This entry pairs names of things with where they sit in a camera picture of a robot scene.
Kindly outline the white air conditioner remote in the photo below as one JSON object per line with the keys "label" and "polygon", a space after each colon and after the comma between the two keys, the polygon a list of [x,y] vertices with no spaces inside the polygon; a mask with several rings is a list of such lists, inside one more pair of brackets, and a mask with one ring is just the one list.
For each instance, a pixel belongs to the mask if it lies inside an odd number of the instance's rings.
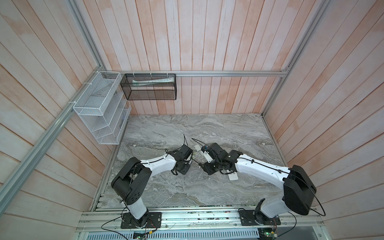
{"label": "white air conditioner remote", "polygon": [[227,175],[230,181],[237,181],[239,179],[238,174],[236,172],[228,171]]}

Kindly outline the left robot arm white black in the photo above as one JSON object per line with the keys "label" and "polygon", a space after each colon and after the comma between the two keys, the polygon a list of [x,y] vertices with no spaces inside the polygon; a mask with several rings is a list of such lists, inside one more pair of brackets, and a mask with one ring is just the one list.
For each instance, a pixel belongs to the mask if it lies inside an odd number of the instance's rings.
{"label": "left robot arm white black", "polygon": [[143,226],[148,219],[148,208],[144,205],[142,194],[151,177],[163,172],[171,172],[177,176],[185,175],[191,167],[193,150],[187,145],[166,151],[164,155],[139,160],[130,158],[111,182],[115,193],[121,197],[128,208],[128,216],[133,218],[137,226]]}

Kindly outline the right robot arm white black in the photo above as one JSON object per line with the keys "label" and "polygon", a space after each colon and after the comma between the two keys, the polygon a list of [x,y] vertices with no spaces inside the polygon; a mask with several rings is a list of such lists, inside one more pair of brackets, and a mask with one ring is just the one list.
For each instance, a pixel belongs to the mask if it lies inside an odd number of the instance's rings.
{"label": "right robot arm white black", "polygon": [[302,216],[309,214],[317,189],[302,167],[294,165],[288,168],[272,165],[240,151],[227,152],[216,143],[202,146],[201,151],[207,161],[200,166],[208,175],[223,170],[248,174],[281,190],[279,195],[259,201],[254,210],[258,223],[262,224],[289,211]]}

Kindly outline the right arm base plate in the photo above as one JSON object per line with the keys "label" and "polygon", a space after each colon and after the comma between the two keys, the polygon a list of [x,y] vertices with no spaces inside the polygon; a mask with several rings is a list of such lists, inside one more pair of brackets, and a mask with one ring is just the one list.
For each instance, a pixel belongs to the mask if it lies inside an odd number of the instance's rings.
{"label": "right arm base plate", "polygon": [[244,208],[239,208],[238,213],[240,215],[242,226],[281,225],[281,220],[278,216],[275,216],[274,218],[268,218],[261,212],[256,210],[246,210]]}

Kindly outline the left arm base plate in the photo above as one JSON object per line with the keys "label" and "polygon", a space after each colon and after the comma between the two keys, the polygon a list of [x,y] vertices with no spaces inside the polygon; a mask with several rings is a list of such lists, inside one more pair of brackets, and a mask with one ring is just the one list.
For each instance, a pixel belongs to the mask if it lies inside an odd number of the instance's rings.
{"label": "left arm base plate", "polygon": [[147,212],[140,219],[134,218],[131,213],[124,213],[122,217],[121,229],[142,229],[161,227],[162,213]]}

